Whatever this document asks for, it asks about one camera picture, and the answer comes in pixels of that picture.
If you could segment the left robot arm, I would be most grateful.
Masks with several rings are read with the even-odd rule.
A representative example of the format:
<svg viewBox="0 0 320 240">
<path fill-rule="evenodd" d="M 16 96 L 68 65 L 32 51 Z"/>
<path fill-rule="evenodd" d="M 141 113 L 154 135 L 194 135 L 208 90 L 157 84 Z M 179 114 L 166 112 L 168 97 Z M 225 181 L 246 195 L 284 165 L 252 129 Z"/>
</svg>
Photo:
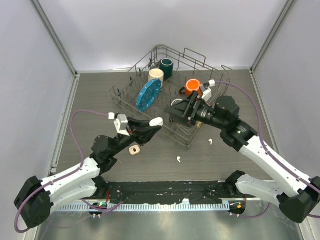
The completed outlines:
<svg viewBox="0 0 320 240">
<path fill-rule="evenodd" d="M 102 199 L 107 192 L 107 184 L 102 175 L 117 163 L 115 156 L 133 143 L 147 144 L 163 127 L 164 120 L 137 120 L 124 114 L 114 117 L 117 132 L 115 137 L 99 135 L 91 148 L 92 153 L 79 164 L 56 175 L 38 179 L 27 179 L 14 200 L 17 215 L 14 220 L 16 232 L 19 219 L 26 228 L 41 225 L 49 216 L 75 200 L 93 197 Z"/>
</svg>

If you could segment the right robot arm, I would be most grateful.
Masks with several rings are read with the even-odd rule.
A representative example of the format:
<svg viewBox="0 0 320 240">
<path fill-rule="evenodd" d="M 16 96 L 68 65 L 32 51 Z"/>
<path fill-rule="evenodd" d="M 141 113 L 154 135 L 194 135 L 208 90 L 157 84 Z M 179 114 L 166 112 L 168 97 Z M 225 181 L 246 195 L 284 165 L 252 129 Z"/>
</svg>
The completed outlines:
<svg viewBox="0 0 320 240">
<path fill-rule="evenodd" d="M 165 108 L 177 123 L 191 127 L 201 122 L 220 129 L 225 144 L 254 161 L 274 180 L 266 182 L 236 171 L 225 186 L 230 197 L 255 196 L 279 207 L 288 219 L 301 224 L 320 202 L 320 178 L 304 174 L 268 147 L 257 131 L 239 118 L 239 111 L 231 96 L 220 96 L 210 106 L 197 92 Z"/>
</svg>

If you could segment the white earbud case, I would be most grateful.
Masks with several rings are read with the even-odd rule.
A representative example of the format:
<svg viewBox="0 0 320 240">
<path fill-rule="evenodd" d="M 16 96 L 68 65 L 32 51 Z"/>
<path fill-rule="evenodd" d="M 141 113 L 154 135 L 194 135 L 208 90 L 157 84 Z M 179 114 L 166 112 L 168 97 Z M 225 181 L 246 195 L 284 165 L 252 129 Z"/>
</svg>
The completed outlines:
<svg viewBox="0 0 320 240">
<path fill-rule="evenodd" d="M 150 127 L 163 126 L 164 120 L 162 117 L 156 117 L 149 122 Z"/>
</svg>

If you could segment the beige earbud charging case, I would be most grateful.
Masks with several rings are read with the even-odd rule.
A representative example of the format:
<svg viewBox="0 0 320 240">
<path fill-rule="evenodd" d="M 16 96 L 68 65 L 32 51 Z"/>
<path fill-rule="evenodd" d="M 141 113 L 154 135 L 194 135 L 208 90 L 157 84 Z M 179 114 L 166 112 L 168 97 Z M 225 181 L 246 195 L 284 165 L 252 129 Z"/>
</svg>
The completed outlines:
<svg viewBox="0 0 320 240">
<path fill-rule="evenodd" d="M 130 155 L 134 156 L 137 155 L 141 152 L 140 146 L 139 145 L 133 145 L 129 148 L 129 153 Z"/>
</svg>

